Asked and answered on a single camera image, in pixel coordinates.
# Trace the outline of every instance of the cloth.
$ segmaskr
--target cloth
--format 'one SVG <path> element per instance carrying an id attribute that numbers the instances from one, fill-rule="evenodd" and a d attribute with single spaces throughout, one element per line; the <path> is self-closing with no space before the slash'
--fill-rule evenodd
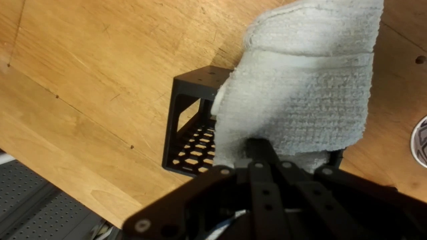
<path id="1" fill-rule="evenodd" d="M 213 107 L 214 163 L 245 159 L 249 137 L 290 159 L 362 139 L 382 12 L 383 0 L 301 0 L 259 16 Z"/>

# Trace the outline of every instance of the screw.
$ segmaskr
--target screw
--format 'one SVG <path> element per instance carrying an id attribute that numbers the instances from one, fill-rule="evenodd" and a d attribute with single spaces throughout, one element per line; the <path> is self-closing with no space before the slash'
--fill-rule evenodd
<path id="1" fill-rule="evenodd" d="M 285 161 L 285 163 L 282 164 L 282 167 L 283 167 L 283 168 L 293 168 L 293 164 L 289 163 L 289 161 Z"/>
<path id="2" fill-rule="evenodd" d="M 323 168 L 323 171 L 322 171 L 325 175 L 333 175 L 334 173 L 334 171 L 333 169 L 330 169 L 330 168 Z"/>
<path id="3" fill-rule="evenodd" d="M 230 169 L 222 169 L 221 173 L 222 175 L 230 175 Z"/>
<path id="4" fill-rule="evenodd" d="M 150 227 L 151 227 L 151 221 L 149 219 L 142 219 L 137 221 L 135 231 L 139 233 L 145 233 L 150 229 Z"/>

